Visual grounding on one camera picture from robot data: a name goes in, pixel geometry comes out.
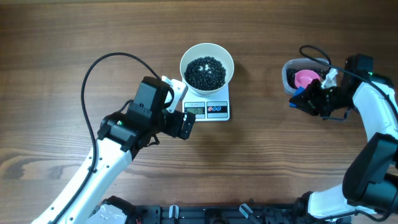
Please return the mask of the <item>pink scoop blue handle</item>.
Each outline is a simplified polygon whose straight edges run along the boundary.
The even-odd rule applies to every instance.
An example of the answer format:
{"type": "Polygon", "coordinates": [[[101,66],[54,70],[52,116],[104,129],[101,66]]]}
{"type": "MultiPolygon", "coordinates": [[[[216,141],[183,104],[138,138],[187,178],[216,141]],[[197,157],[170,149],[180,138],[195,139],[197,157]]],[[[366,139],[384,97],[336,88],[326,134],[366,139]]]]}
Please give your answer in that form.
{"type": "Polygon", "coordinates": [[[306,88],[308,84],[310,84],[312,82],[312,80],[314,79],[320,79],[320,76],[318,73],[316,73],[313,70],[299,70],[296,74],[295,74],[295,86],[297,87],[297,89],[299,87],[304,87],[306,88]]]}

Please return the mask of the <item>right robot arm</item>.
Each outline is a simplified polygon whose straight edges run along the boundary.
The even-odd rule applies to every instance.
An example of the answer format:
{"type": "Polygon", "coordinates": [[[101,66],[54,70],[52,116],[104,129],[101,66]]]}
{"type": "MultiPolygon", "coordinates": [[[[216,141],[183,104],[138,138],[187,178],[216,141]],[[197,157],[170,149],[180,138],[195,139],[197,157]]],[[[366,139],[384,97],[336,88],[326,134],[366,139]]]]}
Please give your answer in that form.
{"type": "Polygon", "coordinates": [[[373,60],[357,54],[346,59],[339,86],[323,88],[314,79],[289,100],[312,116],[330,119],[340,108],[356,109],[368,142],[347,169],[343,182],[322,192],[307,192],[291,211],[295,223],[338,223],[356,215],[383,222],[397,213],[397,103],[390,78],[373,72],[373,60]]]}

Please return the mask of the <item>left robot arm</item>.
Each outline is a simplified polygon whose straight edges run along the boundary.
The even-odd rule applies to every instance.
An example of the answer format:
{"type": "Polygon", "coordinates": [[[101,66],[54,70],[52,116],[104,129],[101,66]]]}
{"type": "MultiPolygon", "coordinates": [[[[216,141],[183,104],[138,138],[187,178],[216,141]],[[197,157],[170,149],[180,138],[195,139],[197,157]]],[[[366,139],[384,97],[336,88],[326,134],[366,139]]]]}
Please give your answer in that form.
{"type": "Polygon", "coordinates": [[[195,115],[176,109],[187,90],[179,80],[144,77],[127,112],[117,111],[102,120],[85,161],[35,223],[127,223],[135,206],[102,197],[142,148],[158,144],[158,133],[189,138],[195,115]]]}

